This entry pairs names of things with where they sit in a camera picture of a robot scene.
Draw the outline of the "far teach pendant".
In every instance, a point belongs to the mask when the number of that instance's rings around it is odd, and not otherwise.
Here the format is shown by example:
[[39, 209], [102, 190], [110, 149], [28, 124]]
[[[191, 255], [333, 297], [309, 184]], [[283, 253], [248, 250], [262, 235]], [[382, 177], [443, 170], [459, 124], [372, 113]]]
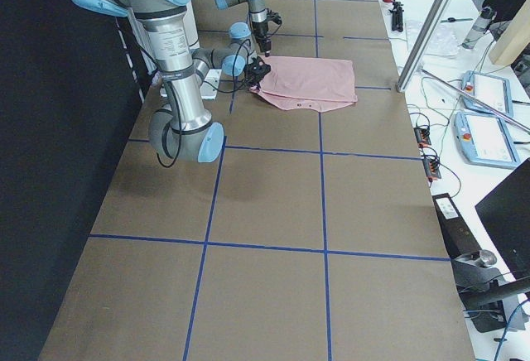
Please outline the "far teach pendant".
[[461, 88], [479, 101], [513, 116], [513, 100], [507, 79], [468, 70], [462, 78]]

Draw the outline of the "wooden beam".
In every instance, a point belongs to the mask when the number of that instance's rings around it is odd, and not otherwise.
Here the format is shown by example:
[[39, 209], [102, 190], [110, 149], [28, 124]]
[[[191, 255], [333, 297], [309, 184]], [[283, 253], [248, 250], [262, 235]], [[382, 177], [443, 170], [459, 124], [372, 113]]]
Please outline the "wooden beam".
[[489, 53], [496, 65], [513, 63], [529, 44], [529, 0], [490, 0], [500, 10], [498, 21], [508, 26]]

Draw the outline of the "black monitor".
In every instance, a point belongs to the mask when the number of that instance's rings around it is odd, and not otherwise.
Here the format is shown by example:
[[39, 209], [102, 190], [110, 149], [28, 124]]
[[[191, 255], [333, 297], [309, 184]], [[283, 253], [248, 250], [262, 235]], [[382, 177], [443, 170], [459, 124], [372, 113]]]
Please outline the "black monitor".
[[524, 161], [476, 206], [479, 219], [516, 278], [529, 274], [529, 161]]

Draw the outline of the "orange connector block near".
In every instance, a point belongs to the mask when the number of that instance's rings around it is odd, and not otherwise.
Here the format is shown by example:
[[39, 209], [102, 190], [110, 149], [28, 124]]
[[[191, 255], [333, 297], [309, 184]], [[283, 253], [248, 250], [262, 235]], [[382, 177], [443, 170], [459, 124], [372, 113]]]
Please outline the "orange connector block near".
[[424, 155], [422, 157], [422, 164], [426, 173], [426, 178], [430, 181], [437, 181], [441, 178], [440, 160], [438, 156]]

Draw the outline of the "teach pendant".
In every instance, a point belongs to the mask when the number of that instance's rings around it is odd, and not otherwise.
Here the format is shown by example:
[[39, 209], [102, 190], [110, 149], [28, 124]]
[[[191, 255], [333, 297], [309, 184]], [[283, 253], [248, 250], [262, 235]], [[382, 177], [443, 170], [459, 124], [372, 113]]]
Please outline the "teach pendant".
[[521, 163], [502, 118], [458, 112], [454, 127], [460, 151], [470, 164], [514, 169]]
[[468, 70], [462, 78], [461, 88], [479, 101], [513, 116], [513, 100], [507, 79]]

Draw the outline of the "near teach pendant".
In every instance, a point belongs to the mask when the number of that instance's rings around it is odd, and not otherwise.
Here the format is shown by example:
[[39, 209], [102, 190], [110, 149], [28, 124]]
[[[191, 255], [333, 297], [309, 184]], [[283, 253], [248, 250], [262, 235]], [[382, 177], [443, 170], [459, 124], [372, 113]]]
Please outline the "near teach pendant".
[[458, 112], [454, 127], [460, 151], [470, 164], [514, 169], [521, 163], [502, 118]]

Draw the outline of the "black box with label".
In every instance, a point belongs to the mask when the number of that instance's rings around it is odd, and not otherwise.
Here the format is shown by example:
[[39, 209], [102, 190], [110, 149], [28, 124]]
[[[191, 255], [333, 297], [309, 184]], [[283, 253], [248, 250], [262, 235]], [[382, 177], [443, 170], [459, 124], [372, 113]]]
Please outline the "black box with label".
[[449, 194], [433, 195], [432, 199], [449, 257], [478, 252], [481, 247]]

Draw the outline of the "black tripod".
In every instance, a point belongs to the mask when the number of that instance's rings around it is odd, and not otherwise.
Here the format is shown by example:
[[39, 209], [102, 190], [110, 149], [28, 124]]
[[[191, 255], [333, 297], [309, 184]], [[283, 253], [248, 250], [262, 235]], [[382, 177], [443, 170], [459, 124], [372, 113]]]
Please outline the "black tripod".
[[392, 0], [391, 31], [402, 32], [404, 28], [402, 4], [397, 0]]

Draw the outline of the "orange connector block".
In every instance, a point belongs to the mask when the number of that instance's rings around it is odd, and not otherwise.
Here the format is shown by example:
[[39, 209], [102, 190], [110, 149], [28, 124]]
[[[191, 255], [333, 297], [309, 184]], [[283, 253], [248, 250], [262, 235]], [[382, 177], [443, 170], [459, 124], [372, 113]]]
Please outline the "orange connector block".
[[440, 160], [438, 156], [424, 155], [422, 157], [422, 164], [426, 173], [426, 178], [430, 181], [437, 181], [441, 178]]
[[413, 131], [419, 148], [431, 146], [429, 126], [415, 126]]

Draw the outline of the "pink Snoopy t-shirt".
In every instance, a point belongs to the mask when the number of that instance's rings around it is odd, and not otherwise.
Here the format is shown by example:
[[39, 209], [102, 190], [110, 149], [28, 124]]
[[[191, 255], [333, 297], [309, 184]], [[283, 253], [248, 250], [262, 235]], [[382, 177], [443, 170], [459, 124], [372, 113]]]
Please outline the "pink Snoopy t-shirt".
[[324, 113], [358, 102], [351, 60], [270, 56], [265, 62], [271, 71], [259, 91], [250, 91], [281, 110]]

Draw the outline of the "clear spray bottle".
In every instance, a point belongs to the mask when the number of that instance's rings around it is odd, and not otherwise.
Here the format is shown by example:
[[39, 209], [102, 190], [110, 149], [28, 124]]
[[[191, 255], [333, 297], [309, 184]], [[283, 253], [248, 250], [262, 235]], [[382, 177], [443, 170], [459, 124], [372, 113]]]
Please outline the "clear spray bottle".
[[496, 11], [492, 7], [490, 6], [483, 7], [481, 9], [479, 16], [475, 20], [475, 23], [470, 28], [467, 36], [462, 42], [462, 47], [467, 50], [474, 49], [478, 40], [482, 36], [484, 36], [487, 30], [489, 29], [489, 26], [491, 22], [494, 20], [495, 16], [496, 16]]

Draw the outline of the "orange connector block far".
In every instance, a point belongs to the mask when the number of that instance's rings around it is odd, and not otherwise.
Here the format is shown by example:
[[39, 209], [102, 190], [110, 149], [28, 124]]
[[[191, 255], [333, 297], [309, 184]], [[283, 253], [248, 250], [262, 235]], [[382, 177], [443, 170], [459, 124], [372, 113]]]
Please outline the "orange connector block far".
[[431, 146], [429, 126], [415, 126], [413, 131], [419, 148]]

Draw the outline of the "aluminium frame post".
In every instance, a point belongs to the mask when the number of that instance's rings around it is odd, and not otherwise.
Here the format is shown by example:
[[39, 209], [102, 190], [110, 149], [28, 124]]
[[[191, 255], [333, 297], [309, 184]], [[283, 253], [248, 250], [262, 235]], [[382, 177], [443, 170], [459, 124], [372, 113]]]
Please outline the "aluminium frame post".
[[420, 63], [422, 62], [422, 57], [426, 52], [430, 39], [433, 36], [436, 27], [440, 23], [442, 14], [450, 3], [451, 0], [434, 0], [431, 9], [426, 16], [426, 20], [419, 31], [412, 51], [410, 52], [396, 83], [396, 89], [398, 92], [403, 93], [406, 91], [413, 75], [418, 71]]

